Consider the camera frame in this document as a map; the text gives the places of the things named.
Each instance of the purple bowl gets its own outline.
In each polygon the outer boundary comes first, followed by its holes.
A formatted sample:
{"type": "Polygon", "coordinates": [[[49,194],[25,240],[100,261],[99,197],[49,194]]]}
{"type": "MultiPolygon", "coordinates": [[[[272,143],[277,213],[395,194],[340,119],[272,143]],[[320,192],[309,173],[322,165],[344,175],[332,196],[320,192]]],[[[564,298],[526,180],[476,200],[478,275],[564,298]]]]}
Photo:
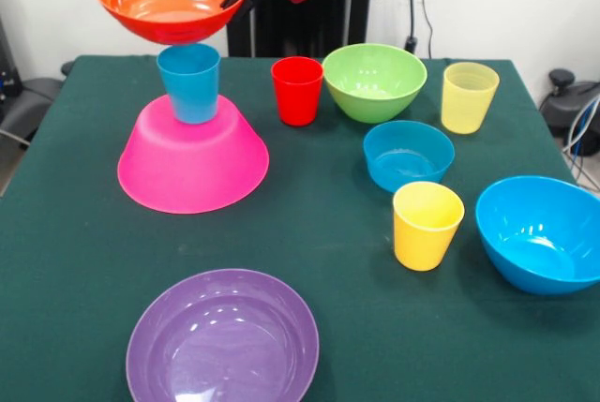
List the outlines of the purple bowl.
{"type": "Polygon", "coordinates": [[[127,348],[136,402],[296,402],[312,382],[319,333],[289,286],[243,269],[210,271],[163,292],[127,348]]]}

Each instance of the small blue bowl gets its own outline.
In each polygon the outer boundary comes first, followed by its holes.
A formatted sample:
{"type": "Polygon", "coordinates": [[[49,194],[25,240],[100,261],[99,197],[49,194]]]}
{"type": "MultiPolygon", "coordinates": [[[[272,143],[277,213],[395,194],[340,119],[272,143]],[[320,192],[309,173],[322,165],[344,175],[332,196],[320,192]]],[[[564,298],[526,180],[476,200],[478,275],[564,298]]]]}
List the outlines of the small blue bowl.
{"type": "Polygon", "coordinates": [[[587,191],[510,177],[479,196],[475,217],[489,259],[517,288],[566,294],[600,281],[600,200],[587,191]]]}
{"type": "Polygon", "coordinates": [[[439,183],[455,156],[448,137],[416,121],[379,124],[366,135],[363,149],[371,179],[391,193],[410,182],[439,183]]]}

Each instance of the floor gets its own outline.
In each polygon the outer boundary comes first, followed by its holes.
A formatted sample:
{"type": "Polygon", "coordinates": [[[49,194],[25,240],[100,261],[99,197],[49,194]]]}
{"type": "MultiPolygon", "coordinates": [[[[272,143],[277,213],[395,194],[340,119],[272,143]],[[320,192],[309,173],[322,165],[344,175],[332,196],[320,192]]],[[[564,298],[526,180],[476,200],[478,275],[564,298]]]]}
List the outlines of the floor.
{"type": "MultiPolygon", "coordinates": [[[[560,147],[561,143],[557,140],[557,148],[560,147]]],[[[24,154],[25,151],[19,147],[18,143],[9,138],[0,137],[0,198],[4,196],[10,179],[19,167],[24,154]]],[[[600,197],[600,153],[584,157],[581,172],[579,172],[578,166],[573,166],[570,157],[565,154],[562,156],[569,167],[572,167],[573,176],[579,185],[600,197]]]]}
{"type": "Polygon", "coordinates": [[[19,167],[25,152],[15,141],[0,137],[0,198],[4,196],[10,179],[19,167]]]}

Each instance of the translucent yellow cup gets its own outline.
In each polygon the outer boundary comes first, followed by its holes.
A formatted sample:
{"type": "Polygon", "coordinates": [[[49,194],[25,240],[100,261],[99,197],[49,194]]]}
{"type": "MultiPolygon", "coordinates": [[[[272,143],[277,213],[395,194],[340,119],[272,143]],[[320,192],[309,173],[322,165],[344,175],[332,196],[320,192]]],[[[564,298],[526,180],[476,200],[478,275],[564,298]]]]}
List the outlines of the translucent yellow cup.
{"type": "Polygon", "coordinates": [[[465,216],[460,197],[433,182],[413,182],[394,195],[394,253],[414,271],[438,266],[465,216]]]}
{"type": "Polygon", "coordinates": [[[442,124],[451,132],[474,133],[484,122],[500,77],[491,67],[460,62],[443,73],[442,124]]]}

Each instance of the green tablecloth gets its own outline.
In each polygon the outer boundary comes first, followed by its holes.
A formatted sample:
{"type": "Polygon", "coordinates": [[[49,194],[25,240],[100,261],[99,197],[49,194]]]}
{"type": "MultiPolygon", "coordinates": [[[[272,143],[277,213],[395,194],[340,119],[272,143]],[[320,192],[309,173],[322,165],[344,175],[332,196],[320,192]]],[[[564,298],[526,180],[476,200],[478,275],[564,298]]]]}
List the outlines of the green tablecloth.
{"type": "MultiPolygon", "coordinates": [[[[269,147],[264,182],[224,210],[169,216],[131,201],[115,175],[137,114],[162,92],[154,58],[77,61],[0,200],[0,399],[129,401],[125,353],[144,309],[189,275],[242,267],[283,279],[314,312],[322,354],[307,401],[600,400],[600,288],[521,293],[477,235],[487,185],[570,179],[513,65],[488,62],[502,84],[484,126],[450,135],[444,183],[467,215],[442,266],[417,274],[392,253],[391,195],[362,158],[368,126],[323,90],[312,126],[285,127],[271,63],[225,59],[221,78],[269,147]]],[[[427,62],[400,118],[439,125],[446,63],[427,62]]]]}

